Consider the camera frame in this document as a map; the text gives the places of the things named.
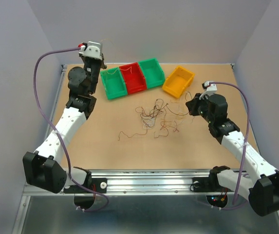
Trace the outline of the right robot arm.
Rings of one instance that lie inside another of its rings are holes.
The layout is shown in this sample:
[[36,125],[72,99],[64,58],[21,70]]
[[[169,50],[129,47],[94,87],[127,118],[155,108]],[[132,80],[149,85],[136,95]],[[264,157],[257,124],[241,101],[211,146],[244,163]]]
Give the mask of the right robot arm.
[[224,96],[212,94],[186,102],[191,116],[201,116],[208,122],[211,135],[238,161],[243,160],[243,177],[227,166],[215,166],[208,177],[198,177],[194,192],[219,192],[223,188],[237,191],[259,216],[279,210],[279,170],[268,163],[248,142],[239,127],[227,117],[228,104]]

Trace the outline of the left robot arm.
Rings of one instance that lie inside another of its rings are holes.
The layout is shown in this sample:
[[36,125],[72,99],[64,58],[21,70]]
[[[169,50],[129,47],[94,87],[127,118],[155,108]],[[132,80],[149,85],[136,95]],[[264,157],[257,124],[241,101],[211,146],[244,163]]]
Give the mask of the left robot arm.
[[22,160],[26,182],[55,194],[73,185],[81,192],[93,188],[90,171],[71,166],[64,169],[59,164],[63,156],[69,155],[66,147],[94,109],[98,76],[106,68],[99,49],[79,52],[79,56],[84,66],[74,67],[68,73],[69,100],[61,118],[51,125],[52,131],[44,142]]

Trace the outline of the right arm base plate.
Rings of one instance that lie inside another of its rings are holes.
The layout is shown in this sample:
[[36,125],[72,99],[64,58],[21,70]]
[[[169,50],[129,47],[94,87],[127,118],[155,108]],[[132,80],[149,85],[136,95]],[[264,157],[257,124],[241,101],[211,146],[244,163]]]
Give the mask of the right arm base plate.
[[236,181],[225,179],[223,177],[218,178],[215,176],[196,176],[192,178],[192,183],[189,186],[189,190],[195,193],[216,193],[220,194],[225,192],[226,189],[234,191],[236,188]]

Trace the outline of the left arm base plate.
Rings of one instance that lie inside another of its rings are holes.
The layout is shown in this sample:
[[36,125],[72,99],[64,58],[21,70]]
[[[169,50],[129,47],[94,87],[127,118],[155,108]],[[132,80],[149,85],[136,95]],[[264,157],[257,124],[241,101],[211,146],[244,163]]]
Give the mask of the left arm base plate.
[[[92,177],[91,181],[87,183],[88,189],[105,194],[107,192],[108,180],[105,177]],[[86,194],[88,191],[78,187],[77,185],[71,185],[69,188],[64,188],[65,194]]]

